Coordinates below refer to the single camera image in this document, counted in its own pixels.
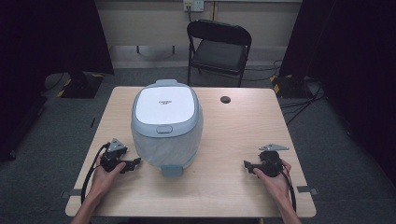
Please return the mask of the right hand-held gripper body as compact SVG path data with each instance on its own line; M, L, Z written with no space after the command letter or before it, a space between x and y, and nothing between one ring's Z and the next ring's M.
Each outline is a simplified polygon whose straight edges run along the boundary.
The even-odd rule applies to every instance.
M283 170L283 162L278 154L280 150L289 150L289 148L277 144L260 147L259 157L263 165L262 171L270 177L278 176Z

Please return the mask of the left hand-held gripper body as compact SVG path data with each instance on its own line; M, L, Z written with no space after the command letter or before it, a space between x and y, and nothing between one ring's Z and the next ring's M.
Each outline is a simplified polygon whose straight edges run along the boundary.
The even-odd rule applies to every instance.
M102 155L100 165L107 171L111 172L120 163L120 158L126 153L125 146L117 138L113 138L107 145Z

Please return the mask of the white grey lidded trash can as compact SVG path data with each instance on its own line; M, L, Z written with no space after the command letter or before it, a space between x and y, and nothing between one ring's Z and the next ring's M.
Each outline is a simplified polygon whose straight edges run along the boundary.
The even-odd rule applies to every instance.
M197 124L204 128L203 109L195 91L174 79L161 79L142 89L134 98L131 130L144 136L161 138L179 136ZM187 167L163 165L165 177L183 175Z

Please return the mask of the person's right hand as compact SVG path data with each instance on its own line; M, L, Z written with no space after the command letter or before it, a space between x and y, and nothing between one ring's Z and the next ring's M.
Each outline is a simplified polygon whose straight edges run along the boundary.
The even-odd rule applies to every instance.
M276 205L290 205L289 185L283 175L269 177L258 168L254 168L253 172L262 181Z

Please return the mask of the person's left hand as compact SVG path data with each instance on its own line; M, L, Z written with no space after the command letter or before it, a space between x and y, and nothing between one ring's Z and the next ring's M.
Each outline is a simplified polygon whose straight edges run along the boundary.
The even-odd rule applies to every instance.
M96 160L96 169L92 178L92 185L88 195L84 200L84 204L97 205L101 199L109 192L111 186L120 171L125 167L126 163L119 163L111 172L107 172L101 165L102 157Z

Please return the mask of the grey tape strip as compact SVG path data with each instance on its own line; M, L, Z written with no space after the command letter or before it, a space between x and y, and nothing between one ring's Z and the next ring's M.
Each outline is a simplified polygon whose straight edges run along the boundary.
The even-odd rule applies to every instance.
M316 188L311 188L309 186L298 186L297 190L299 193L310 193L311 195L318 195L318 190Z
M81 195L81 189L70 189L68 191L63 191L61 193L61 197L63 199L68 199L71 196L80 196Z

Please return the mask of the black stand base striped tape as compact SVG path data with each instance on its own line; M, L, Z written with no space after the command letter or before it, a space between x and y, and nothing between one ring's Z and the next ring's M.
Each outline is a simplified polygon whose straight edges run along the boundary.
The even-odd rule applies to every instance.
M66 80L57 93L59 98L93 99L104 79L103 75L79 73Z
M292 76L271 76L270 81L278 98L312 98L313 94L304 81L295 80Z

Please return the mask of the grey round floor plate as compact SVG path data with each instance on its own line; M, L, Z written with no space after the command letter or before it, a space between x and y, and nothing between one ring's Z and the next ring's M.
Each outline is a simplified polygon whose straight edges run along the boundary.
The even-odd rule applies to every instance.
M51 74L45 78L44 91L58 90L68 79L69 74L66 72Z

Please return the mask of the black folding chair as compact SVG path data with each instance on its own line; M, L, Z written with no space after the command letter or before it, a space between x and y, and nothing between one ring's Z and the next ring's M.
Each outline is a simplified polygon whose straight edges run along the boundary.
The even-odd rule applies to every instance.
M252 43L250 33L239 25L196 20L187 26L189 39L188 79L191 69L239 77L240 87Z

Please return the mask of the dark curtain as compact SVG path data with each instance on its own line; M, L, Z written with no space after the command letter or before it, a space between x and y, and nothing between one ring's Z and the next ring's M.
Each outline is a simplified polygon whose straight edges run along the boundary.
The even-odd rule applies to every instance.
M0 0L0 161L46 102L45 78L112 74L95 0Z
M279 74L320 79L396 186L396 0L303 0Z

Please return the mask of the white wall outlet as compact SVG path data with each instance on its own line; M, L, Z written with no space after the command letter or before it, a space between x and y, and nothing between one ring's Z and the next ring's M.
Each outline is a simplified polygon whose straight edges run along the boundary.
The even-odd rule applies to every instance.
M205 10L204 0L183 0L183 10L188 12L203 12Z

